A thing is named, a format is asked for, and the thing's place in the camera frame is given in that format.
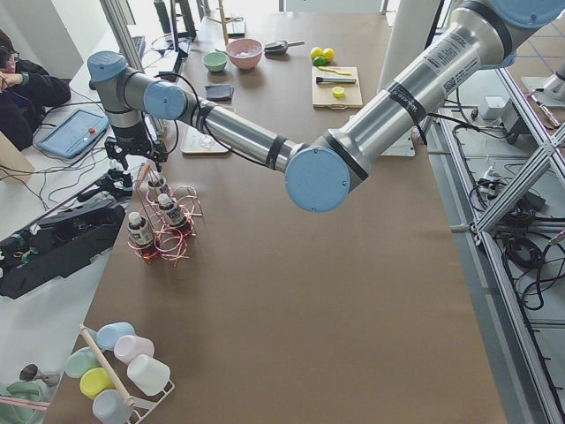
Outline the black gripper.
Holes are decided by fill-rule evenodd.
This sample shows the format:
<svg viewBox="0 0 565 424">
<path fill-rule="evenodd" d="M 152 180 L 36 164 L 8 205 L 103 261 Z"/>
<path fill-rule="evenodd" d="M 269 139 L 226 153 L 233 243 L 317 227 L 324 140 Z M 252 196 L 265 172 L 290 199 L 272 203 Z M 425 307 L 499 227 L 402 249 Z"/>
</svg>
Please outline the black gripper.
<svg viewBox="0 0 565 424">
<path fill-rule="evenodd" d="M 129 169 L 126 158 L 128 155 L 143 156 L 150 159 L 158 172 L 162 171 L 162 165 L 168 160 L 169 156 L 169 152 L 160 140 L 150 140 L 147 137 L 109 136 L 104 142 L 104 147 L 112 165 L 123 171 Z"/>
</svg>

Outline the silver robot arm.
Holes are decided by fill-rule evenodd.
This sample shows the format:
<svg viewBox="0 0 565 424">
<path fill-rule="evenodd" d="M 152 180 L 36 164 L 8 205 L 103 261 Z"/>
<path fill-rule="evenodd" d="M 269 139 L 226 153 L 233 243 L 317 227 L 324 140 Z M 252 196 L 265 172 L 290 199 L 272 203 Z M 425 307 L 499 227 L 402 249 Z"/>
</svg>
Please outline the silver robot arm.
<svg viewBox="0 0 565 424">
<path fill-rule="evenodd" d="M 178 120 L 285 176 L 302 209 L 327 212 L 364 181 L 373 162 L 441 106 L 474 72 L 509 64 L 512 54 L 563 11 L 561 1 L 466 1 L 448 29 L 395 76 L 347 124 L 312 145 L 297 144 L 213 102 L 132 69 L 113 51 L 87 61 L 91 80 L 127 155 L 143 155 L 143 115 Z"/>
</svg>

